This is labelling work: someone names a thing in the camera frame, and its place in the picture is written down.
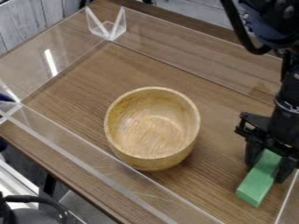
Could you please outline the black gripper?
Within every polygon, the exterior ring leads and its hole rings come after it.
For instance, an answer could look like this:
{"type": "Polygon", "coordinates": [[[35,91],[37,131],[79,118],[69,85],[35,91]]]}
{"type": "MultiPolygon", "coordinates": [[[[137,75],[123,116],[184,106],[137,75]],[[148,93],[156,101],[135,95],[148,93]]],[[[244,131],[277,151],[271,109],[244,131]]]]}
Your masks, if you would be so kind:
{"type": "Polygon", "coordinates": [[[235,132],[245,138],[245,164],[251,170],[264,149],[271,150],[281,160],[275,173],[275,182],[283,183],[298,168],[299,159],[299,100],[275,97],[271,116],[241,112],[235,132]]]}

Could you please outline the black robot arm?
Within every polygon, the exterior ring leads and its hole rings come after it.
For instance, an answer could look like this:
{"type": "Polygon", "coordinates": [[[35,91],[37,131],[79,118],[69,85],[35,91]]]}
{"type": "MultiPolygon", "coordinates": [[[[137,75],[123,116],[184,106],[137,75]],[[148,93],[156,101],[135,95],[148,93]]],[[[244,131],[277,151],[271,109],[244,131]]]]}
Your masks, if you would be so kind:
{"type": "Polygon", "coordinates": [[[243,112],[235,132],[245,138],[245,164],[257,163],[263,151],[281,157],[275,182],[299,169],[299,0],[219,0],[237,40],[248,52],[271,51],[283,59],[281,87],[271,116],[243,112]]]}

